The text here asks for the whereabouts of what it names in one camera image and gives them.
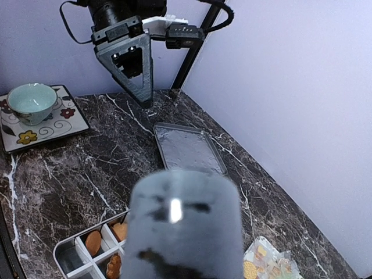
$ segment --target yellow flower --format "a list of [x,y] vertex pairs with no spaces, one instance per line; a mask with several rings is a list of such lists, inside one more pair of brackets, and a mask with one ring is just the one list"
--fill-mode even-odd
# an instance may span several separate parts
[[26,131],[25,133],[20,133],[19,140],[17,140],[18,144],[29,144],[31,141],[37,140],[37,134],[33,133],[31,130]]

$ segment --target rectangular baking tray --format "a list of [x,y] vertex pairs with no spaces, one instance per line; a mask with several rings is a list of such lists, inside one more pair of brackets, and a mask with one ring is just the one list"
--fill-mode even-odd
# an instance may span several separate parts
[[[118,253],[123,262],[126,241],[118,242],[110,226],[118,222],[126,223],[128,213],[129,210],[58,242],[53,250],[53,257],[63,278],[105,279],[106,265],[112,255]],[[85,247],[85,239],[90,232],[95,230],[101,233],[102,241],[97,255],[92,257]]]
[[166,169],[227,174],[218,150],[205,131],[169,123],[156,123],[153,130]]

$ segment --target orange cookie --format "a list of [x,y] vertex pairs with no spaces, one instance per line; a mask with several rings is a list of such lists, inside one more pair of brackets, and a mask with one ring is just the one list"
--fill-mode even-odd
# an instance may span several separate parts
[[88,252],[89,254],[91,254],[92,257],[94,257],[98,253],[99,247],[101,247],[101,240],[102,237],[99,231],[91,232],[88,235],[87,240],[85,240],[85,246],[87,247]]
[[121,258],[118,253],[112,255],[107,264],[106,276],[108,279],[118,279],[120,276]]
[[123,223],[116,223],[113,227],[111,227],[116,239],[120,242],[127,238],[127,224]]
[[245,260],[243,262],[243,267],[244,267],[244,278],[245,279],[256,279],[257,268],[253,263]]

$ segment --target dark marble surface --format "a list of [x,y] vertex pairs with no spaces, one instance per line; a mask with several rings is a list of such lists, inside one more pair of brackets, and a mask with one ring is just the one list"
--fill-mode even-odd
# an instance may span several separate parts
[[156,92],[147,111],[126,94],[77,102],[90,132],[12,156],[0,151],[1,206],[28,278],[62,278],[56,243],[127,209],[135,182],[163,168],[152,132],[158,121],[210,133],[241,194],[245,249],[262,235],[292,251],[304,278],[357,278],[296,203],[184,93]]

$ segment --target light blue bowl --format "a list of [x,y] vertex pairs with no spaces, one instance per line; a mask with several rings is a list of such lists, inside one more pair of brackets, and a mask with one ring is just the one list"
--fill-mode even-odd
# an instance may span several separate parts
[[37,125],[52,112],[57,93],[47,85],[29,83],[11,90],[6,101],[21,122]]

